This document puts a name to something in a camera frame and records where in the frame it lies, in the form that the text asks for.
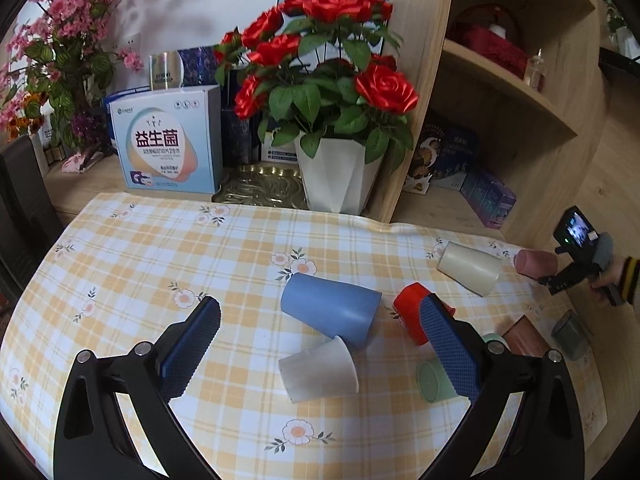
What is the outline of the person's right hand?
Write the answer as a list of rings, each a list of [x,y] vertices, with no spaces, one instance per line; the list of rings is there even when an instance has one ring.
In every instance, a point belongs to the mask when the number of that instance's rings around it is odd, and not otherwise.
[[[625,257],[615,256],[608,268],[591,283],[591,289],[595,292],[603,292],[603,289],[610,285],[616,287],[623,274],[625,261]]]

